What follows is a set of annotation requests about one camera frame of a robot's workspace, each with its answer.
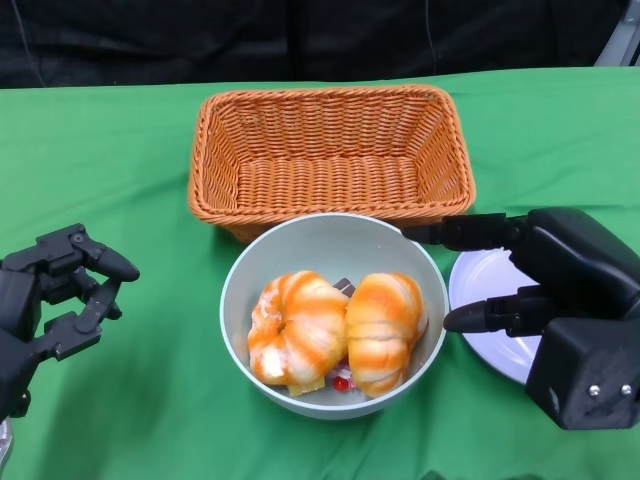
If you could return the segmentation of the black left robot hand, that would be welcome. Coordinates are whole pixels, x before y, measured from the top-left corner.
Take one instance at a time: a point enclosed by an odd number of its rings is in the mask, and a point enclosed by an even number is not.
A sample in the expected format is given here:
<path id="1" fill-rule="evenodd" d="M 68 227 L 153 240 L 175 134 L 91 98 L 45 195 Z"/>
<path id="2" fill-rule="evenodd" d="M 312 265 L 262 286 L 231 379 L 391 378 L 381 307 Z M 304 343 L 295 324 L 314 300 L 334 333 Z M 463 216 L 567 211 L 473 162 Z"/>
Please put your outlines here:
<path id="1" fill-rule="evenodd" d="M 26 415 L 38 365 L 99 342 L 117 320 L 120 286 L 140 277 L 123 255 L 75 224 L 1 260 L 1 418 Z"/>

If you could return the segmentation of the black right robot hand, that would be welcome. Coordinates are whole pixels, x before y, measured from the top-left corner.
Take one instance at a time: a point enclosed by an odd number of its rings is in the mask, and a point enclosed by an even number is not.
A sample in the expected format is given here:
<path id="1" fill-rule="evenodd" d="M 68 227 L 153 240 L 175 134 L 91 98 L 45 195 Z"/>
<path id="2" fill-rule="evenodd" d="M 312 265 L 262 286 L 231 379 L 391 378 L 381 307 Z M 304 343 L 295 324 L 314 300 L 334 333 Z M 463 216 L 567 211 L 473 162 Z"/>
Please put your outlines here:
<path id="1" fill-rule="evenodd" d="M 421 244 L 456 252 L 503 249 L 534 280 L 511 296 L 452 310 L 446 330 L 510 337 L 541 334 L 557 318 L 633 320 L 639 316 L 639 256 L 582 210 L 545 207 L 525 215 L 446 216 L 402 229 Z"/>

